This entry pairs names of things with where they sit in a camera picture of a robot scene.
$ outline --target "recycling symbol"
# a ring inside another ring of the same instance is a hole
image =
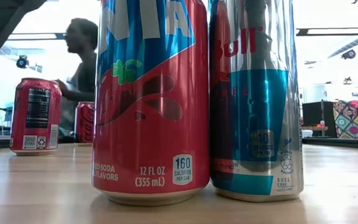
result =
[[[283,170],[291,170],[293,165],[292,157],[290,154],[284,154],[281,160],[281,167]]]
[[[46,145],[45,139],[39,139],[38,142],[37,142],[37,145],[38,145],[40,148],[44,148],[44,146]]]

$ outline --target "security camera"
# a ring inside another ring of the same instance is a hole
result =
[[[26,55],[20,55],[16,65],[19,68],[28,68],[29,67],[28,57]]]
[[[351,77],[345,78],[345,80],[343,80],[343,85],[350,85],[350,84],[352,84]]]
[[[356,57],[356,52],[354,50],[350,50],[344,54],[342,54],[343,59],[353,59]]]

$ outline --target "fanta can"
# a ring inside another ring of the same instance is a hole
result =
[[[201,0],[102,2],[93,186],[167,205],[209,182],[207,13]]]

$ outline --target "12 fl oz text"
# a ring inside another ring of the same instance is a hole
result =
[[[140,175],[165,175],[165,167],[140,167]]]

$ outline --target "wooden table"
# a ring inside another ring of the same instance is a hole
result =
[[[93,189],[91,161],[89,147],[74,145],[38,157],[0,149],[0,223],[358,224],[358,149],[305,145],[300,200],[274,203],[219,197],[208,186],[177,205],[117,205]]]

